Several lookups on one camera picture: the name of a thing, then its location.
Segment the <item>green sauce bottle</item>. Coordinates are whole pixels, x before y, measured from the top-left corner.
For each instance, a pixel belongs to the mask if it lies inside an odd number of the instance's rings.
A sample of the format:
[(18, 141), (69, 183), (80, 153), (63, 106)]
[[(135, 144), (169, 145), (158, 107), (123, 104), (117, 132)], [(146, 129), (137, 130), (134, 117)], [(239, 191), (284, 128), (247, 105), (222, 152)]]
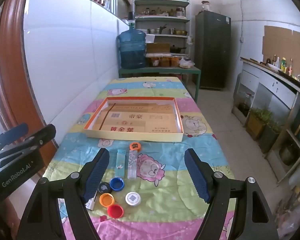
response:
[(287, 62), (286, 62), (286, 58), (283, 57), (282, 60), (281, 60), (281, 67), (280, 67), (281, 71), (283, 73), (286, 73), (287, 71)]

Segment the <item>gold lighter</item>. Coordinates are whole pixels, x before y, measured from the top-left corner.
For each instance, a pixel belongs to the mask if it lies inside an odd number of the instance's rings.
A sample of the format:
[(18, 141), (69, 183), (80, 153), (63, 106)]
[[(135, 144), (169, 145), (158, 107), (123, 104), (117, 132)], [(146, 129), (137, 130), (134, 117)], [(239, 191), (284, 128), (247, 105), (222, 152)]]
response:
[(85, 204), (86, 208), (90, 211), (93, 211), (94, 210), (94, 206), (95, 206), (95, 203), (96, 203), (96, 198), (97, 198), (97, 193), (98, 191), (95, 192), (95, 195), (93, 196), (93, 198), (90, 198), (88, 200), (88, 202)]

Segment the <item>brown wooden door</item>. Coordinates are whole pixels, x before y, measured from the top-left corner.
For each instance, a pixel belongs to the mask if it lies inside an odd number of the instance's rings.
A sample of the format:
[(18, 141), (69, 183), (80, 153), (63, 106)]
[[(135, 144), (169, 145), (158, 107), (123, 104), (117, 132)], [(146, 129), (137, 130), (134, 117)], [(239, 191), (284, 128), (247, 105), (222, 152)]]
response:
[(18, 142), (46, 125), (27, 69), (25, 5), (26, 0), (4, 0), (0, 5), (0, 124), (9, 130), (26, 123), (29, 131)]

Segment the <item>blue water jug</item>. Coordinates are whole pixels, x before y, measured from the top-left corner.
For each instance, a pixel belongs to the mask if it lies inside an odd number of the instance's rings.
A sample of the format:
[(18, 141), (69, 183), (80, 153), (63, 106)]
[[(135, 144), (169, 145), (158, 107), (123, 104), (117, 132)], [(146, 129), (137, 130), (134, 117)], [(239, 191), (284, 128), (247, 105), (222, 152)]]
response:
[(121, 68), (140, 69), (146, 66), (146, 34), (135, 28), (135, 15), (128, 13), (129, 29), (118, 36)]

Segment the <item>dark green refrigerator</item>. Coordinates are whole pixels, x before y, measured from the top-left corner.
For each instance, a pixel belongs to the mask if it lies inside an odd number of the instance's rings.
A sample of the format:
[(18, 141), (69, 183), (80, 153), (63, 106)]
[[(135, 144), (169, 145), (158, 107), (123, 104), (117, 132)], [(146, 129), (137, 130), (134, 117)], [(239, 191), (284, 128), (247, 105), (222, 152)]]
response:
[(225, 88), (230, 66), (231, 18), (202, 11), (196, 15), (194, 63), (201, 70), (199, 87)]

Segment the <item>green metal table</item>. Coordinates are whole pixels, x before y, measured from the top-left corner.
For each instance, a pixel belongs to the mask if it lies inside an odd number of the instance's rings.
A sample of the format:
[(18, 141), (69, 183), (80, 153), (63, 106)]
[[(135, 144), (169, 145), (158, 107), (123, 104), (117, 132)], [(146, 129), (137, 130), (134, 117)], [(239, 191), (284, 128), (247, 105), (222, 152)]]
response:
[(193, 74), (197, 75), (197, 83), (196, 83), (196, 90), (195, 95), (193, 97), (194, 101), (197, 102), (199, 88), (200, 88), (200, 77), (201, 77), (201, 70), (196, 67), (190, 67), (189, 69), (180, 68), (180, 67), (145, 67), (139, 69), (119, 69), (119, 77), (121, 78), (122, 75), (126, 74), (143, 74), (143, 73), (159, 73), (159, 74)]

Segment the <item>blue bottle cap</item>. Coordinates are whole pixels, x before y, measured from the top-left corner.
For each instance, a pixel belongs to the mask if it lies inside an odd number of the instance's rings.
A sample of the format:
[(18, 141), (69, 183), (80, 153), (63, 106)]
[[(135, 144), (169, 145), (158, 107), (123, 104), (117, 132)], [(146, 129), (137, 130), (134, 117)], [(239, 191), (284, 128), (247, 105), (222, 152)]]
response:
[(113, 191), (121, 191), (125, 187), (125, 182), (120, 177), (111, 179), (109, 184)]

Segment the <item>clear glitter lighter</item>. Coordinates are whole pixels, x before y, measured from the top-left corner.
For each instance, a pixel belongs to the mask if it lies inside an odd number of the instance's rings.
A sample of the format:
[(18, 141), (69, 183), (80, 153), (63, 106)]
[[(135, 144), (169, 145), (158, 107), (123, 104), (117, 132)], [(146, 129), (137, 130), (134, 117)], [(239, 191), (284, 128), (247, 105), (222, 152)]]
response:
[(136, 178), (137, 166), (138, 166), (138, 152), (136, 150), (130, 150), (128, 156), (128, 169), (127, 169), (128, 179)]

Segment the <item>black bottle cap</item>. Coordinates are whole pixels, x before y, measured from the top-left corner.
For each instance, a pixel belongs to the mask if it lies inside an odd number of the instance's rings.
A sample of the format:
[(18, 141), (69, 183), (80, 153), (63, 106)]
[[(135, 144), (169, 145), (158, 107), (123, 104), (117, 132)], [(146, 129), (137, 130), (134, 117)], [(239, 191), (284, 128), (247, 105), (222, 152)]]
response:
[(111, 188), (111, 186), (108, 182), (101, 182), (98, 186), (98, 192), (100, 194), (111, 193), (112, 190), (113, 189)]

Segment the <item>orange cap with black label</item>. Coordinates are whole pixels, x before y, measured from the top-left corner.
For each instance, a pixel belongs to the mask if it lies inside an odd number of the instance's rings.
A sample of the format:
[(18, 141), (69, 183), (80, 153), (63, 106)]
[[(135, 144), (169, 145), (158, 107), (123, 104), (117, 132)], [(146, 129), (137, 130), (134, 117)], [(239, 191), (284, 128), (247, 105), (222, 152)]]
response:
[(137, 151), (137, 152), (140, 152), (141, 151), (141, 144), (139, 142), (132, 142), (130, 145), (129, 145), (129, 149), (131, 151)]

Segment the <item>white storage shelf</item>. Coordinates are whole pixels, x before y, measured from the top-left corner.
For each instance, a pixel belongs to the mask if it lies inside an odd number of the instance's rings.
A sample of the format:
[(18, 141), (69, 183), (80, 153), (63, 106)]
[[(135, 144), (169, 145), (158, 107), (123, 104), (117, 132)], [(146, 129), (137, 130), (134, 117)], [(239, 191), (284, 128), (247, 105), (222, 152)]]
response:
[(168, 43), (174, 56), (191, 53), (191, 3), (188, 0), (133, 0), (135, 26), (154, 35), (154, 42)]

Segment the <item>white QR code cap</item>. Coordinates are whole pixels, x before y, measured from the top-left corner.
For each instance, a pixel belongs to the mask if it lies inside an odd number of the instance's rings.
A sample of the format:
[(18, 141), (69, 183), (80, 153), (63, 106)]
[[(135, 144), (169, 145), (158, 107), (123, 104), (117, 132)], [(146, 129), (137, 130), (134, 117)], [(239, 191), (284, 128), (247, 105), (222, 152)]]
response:
[(141, 196), (132, 191), (126, 194), (125, 201), (130, 206), (138, 206), (141, 203)]

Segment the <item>plain orange bottle cap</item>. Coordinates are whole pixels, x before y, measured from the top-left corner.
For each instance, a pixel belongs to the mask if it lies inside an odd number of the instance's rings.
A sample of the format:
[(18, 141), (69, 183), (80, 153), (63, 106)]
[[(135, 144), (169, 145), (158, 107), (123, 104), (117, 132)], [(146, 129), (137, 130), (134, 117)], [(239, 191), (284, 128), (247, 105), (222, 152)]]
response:
[(99, 197), (99, 202), (103, 207), (110, 207), (115, 203), (115, 199), (111, 193), (103, 193)]

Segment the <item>red bottle cap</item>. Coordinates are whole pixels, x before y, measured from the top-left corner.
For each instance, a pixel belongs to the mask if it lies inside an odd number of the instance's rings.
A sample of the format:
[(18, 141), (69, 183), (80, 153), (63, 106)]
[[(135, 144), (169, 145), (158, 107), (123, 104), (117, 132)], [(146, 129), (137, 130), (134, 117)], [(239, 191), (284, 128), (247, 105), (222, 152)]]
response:
[(107, 213), (111, 218), (122, 218), (124, 215), (124, 209), (120, 205), (113, 204), (107, 208)]

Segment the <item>teal patterned lighter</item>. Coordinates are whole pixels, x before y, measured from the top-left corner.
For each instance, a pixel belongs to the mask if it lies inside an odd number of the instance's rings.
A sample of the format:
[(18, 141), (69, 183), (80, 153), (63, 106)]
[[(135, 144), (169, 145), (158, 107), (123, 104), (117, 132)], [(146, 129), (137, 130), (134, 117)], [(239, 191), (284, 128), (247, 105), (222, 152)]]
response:
[(117, 150), (115, 177), (119, 177), (119, 178), (125, 177), (125, 161), (126, 161), (126, 151)]

